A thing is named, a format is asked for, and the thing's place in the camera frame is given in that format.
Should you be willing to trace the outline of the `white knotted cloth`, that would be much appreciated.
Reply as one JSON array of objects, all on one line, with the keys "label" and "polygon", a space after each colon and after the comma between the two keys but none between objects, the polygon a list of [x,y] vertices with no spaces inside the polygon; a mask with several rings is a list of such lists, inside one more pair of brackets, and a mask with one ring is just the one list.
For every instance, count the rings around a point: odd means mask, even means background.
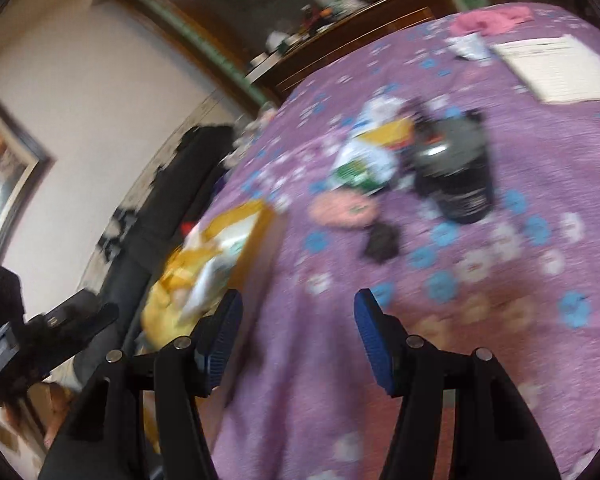
[{"label": "white knotted cloth", "polygon": [[216,248],[219,253],[202,265],[195,278],[192,290],[185,298],[178,320],[188,322],[194,318],[201,318],[211,309],[211,303],[224,287],[230,277],[237,259],[242,252],[245,237],[238,226],[228,226],[219,234],[211,237],[208,244],[202,244],[202,231],[200,226],[186,237],[185,249]]}]

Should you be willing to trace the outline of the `yellow plastic mailer bag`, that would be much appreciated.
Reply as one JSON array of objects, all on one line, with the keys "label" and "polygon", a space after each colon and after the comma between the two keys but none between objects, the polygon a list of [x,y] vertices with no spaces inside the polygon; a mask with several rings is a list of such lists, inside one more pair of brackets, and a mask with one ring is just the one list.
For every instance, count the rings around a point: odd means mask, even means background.
[{"label": "yellow plastic mailer bag", "polygon": [[178,292],[185,295],[191,292],[204,266],[219,253],[219,248],[213,244],[194,249],[178,248],[169,258],[158,281],[163,307],[173,304]]}]

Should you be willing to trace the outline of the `white blue plastic packet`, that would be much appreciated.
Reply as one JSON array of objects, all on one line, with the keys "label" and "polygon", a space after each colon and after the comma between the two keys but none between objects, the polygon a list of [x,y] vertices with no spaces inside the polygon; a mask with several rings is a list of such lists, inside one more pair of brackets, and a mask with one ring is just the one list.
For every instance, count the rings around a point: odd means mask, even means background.
[{"label": "white blue plastic packet", "polygon": [[400,115],[405,104],[405,100],[394,96],[375,96],[363,105],[350,130],[350,136],[360,136],[393,122]]}]

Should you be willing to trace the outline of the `yellow cardboard box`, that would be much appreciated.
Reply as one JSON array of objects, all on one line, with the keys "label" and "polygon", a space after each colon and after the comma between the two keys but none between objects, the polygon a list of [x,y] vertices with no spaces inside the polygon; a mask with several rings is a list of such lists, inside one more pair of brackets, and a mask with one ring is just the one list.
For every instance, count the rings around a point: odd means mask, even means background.
[{"label": "yellow cardboard box", "polygon": [[202,244],[208,244],[212,236],[219,234],[228,226],[238,226],[245,237],[242,252],[233,270],[230,271],[230,277],[226,285],[221,288],[219,296],[216,297],[218,301],[230,286],[237,286],[239,273],[263,245],[266,234],[277,219],[278,211],[265,200],[247,200],[245,203],[221,212],[201,228]]}]

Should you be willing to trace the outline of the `small black object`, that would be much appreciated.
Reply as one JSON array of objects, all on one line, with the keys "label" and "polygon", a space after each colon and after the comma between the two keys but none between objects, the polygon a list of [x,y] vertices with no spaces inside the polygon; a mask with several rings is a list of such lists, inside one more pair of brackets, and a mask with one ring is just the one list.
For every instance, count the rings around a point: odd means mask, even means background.
[{"label": "small black object", "polygon": [[378,264],[396,258],[400,254],[400,237],[400,229],[394,224],[375,222],[368,228],[363,257]]}]

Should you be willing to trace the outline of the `black sofa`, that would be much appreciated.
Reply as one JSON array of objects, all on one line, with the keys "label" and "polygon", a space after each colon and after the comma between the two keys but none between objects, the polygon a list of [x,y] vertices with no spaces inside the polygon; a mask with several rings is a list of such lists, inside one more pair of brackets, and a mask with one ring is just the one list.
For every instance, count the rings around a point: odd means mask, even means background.
[{"label": "black sofa", "polygon": [[181,137],[174,159],[157,170],[148,197],[137,209],[119,207],[114,223],[123,233],[98,246],[111,262],[98,296],[119,309],[117,321],[100,332],[72,363],[81,386],[110,350],[131,354],[140,336],[140,314],[166,260],[184,242],[183,226],[195,224],[219,191],[222,159],[233,148],[230,125],[196,125]]}]

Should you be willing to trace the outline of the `pink round scrubber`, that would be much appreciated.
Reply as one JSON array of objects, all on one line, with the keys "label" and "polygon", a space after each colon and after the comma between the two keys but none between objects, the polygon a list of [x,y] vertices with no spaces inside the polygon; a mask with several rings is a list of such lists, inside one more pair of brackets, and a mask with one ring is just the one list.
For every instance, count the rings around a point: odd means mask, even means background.
[{"label": "pink round scrubber", "polygon": [[328,228],[365,229],[379,216],[376,200],[346,188],[318,194],[309,206],[310,219]]}]

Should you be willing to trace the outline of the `green white snack packet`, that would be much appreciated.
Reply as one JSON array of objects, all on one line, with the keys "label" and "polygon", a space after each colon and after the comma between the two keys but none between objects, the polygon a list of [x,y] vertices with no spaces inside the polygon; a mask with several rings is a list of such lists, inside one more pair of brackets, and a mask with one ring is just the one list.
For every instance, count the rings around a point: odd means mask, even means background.
[{"label": "green white snack packet", "polygon": [[347,188],[366,196],[390,188],[407,173],[413,143],[411,134],[388,144],[364,136],[347,140],[329,169],[328,187]]}]

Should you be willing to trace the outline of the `purple floral tablecloth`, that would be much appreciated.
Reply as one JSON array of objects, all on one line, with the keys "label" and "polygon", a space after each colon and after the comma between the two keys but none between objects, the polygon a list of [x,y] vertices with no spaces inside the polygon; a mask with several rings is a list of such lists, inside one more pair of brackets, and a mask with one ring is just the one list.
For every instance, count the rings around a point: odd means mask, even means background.
[{"label": "purple floral tablecloth", "polygon": [[[531,408],[562,478],[600,447],[600,102],[545,105],[498,58],[468,62],[452,18],[395,32],[309,76],[215,197],[260,198],[288,217],[268,296],[242,352],[213,460],[223,479],[373,479],[399,401],[373,378],[353,317],[362,288],[438,348],[493,351]],[[496,205],[446,221],[411,182],[381,194],[396,258],[362,231],[309,217],[364,104],[395,96],[437,117],[478,108]]]}]

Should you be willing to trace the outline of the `white crumpled sachet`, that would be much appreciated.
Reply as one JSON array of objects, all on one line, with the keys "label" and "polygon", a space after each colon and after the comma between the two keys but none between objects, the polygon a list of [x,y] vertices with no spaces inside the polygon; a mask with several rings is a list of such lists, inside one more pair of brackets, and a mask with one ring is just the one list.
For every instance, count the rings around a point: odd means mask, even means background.
[{"label": "white crumpled sachet", "polygon": [[491,51],[478,32],[445,40],[448,49],[457,57],[471,62],[492,58]]}]

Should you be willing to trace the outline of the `dark wooden cabinet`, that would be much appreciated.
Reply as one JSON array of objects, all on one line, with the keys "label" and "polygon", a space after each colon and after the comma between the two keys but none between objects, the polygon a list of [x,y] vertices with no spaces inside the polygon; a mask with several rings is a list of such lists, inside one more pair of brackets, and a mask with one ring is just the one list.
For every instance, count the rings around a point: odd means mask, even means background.
[{"label": "dark wooden cabinet", "polygon": [[114,0],[245,110],[392,32],[455,12],[452,0]]}]

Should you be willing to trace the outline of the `white paper booklet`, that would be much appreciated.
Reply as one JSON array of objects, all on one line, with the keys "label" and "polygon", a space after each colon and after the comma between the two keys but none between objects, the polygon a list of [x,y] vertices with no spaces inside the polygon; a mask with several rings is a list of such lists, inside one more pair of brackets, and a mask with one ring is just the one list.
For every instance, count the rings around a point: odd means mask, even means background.
[{"label": "white paper booklet", "polygon": [[600,101],[600,55],[571,35],[492,44],[544,104]]}]

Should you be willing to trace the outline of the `pink cloth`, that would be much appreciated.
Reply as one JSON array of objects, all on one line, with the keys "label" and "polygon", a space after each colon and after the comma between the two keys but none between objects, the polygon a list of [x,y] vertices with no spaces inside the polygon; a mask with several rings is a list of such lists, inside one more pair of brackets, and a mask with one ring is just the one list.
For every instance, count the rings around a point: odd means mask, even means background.
[{"label": "pink cloth", "polygon": [[534,20],[528,6],[494,6],[458,14],[451,23],[453,37],[479,34],[496,36]]}]

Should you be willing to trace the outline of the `framed wall painting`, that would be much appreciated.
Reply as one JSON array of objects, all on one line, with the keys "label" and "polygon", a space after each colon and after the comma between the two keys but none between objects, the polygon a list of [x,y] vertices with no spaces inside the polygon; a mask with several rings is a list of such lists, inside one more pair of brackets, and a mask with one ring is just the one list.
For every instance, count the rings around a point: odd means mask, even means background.
[{"label": "framed wall painting", "polygon": [[55,159],[0,101],[0,260],[12,232]]}]

